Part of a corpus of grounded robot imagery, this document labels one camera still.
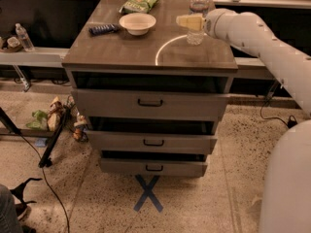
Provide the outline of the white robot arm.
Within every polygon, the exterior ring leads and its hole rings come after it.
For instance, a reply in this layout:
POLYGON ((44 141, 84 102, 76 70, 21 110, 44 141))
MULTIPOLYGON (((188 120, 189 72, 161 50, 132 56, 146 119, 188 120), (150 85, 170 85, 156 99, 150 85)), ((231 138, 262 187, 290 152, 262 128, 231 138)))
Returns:
MULTIPOLYGON (((296 104, 311 114, 310 56, 279 40, 258 15, 215 9, 205 17, 178 16, 176 22, 259 58, 296 104)), ((311 233, 310 119, 290 128, 269 157, 259 233, 311 233)))

